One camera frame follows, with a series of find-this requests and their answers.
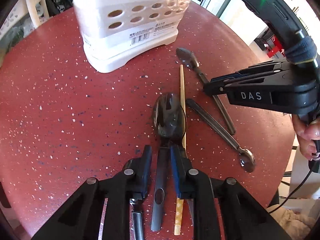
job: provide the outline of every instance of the barcode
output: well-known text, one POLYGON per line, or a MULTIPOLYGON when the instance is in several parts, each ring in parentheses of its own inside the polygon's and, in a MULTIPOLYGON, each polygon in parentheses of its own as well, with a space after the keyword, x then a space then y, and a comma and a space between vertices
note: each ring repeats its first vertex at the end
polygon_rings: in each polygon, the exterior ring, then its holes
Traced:
POLYGON ((150 33, 145 33, 145 34, 139 35, 138 37, 134 37, 131 39, 131 45, 134 45, 140 41, 144 41, 148 39, 149 36, 150 36, 150 33))

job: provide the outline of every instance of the metal spoon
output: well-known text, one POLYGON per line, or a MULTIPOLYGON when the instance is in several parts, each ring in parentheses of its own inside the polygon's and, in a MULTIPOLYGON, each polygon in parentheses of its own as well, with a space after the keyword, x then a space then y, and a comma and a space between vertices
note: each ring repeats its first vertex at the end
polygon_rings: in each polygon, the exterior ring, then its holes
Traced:
POLYGON ((163 215, 165 184, 170 158, 170 142, 181 144, 186 130, 180 98, 172 93, 161 95, 153 108, 155 128, 161 137, 158 151, 156 185, 153 200, 151 230, 159 231, 163 215))
POLYGON ((252 152, 247 149, 242 149, 237 141, 193 99, 187 99, 186 104, 195 110, 212 129, 214 129, 229 145, 231 145, 231 147, 238 152, 240 165, 242 168, 247 172, 253 172, 256 163, 252 152))
MULTIPOLYGON (((182 61, 182 64, 185 65, 188 68, 191 68, 194 70, 198 77, 200 78, 202 84, 207 84, 209 81, 205 77, 205 75, 202 73, 199 62, 195 56, 190 50, 187 50, 185 48, 177 48, 176 54, 178 58, 182 61)), ((231 120, 230 115, 228 114, 226 108, 224 107, 223 103, 220 101, 219 97, 217 95, 212 96, 214 101, 216 102, 224 120, 226 121, 226 124, 228 126, 228 129, 230 131, 231 135, 234 135, 236 133, 235 125, 233 124, 233 121, 231 120)))

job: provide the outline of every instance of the hand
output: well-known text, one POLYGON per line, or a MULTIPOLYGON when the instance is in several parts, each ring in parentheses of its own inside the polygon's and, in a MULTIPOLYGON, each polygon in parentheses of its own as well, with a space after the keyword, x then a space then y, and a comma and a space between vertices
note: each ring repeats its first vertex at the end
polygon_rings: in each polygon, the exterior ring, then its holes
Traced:
POLYGON ((309 161, 320 159, 320 153, 316 153, 316 145, 312 140, 320 140, 320 118, 306 125, 295 114, 292 115, 292 124, 297 134, 300 152, 309 161))

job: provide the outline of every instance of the plastic chair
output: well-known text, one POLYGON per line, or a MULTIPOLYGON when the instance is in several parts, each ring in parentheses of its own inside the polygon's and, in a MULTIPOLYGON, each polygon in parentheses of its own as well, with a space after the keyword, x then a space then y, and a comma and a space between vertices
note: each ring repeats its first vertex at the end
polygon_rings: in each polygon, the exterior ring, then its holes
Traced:
POLYGON ((4 24, 0 28, 0 40, 8 32, 8 30, 10 30, 10 28, 12 28, 27 13, 30 14, 30 18, 34 27, 38 28, 41 25, 41 21, 38 17, 36 4, 39 2, 43 8, 45 19, 49 19, 49 13, 45 0, 18 0, 4 21, 4 24))

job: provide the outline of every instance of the chopstick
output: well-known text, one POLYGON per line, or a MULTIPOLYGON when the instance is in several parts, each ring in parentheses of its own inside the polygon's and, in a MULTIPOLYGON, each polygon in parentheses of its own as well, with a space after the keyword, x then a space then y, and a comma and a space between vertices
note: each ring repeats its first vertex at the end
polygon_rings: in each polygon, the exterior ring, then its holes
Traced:
MULTIPOLYGON (((184 91, 184 75, 183 75, 183 65, 180 65, 180 103, 184 112, 186 112, 186 100, 185 100, 185 91, 184 91)), ((182 146, 186 149, 186 134, 182 139, 182 146)), ((181 221, 182 221, 182 212, 183 212, 183 199, 177 197, 176 201, 176 215, 174 218, 174 231, 175 236, 180 235, 181 230, 181 221)))

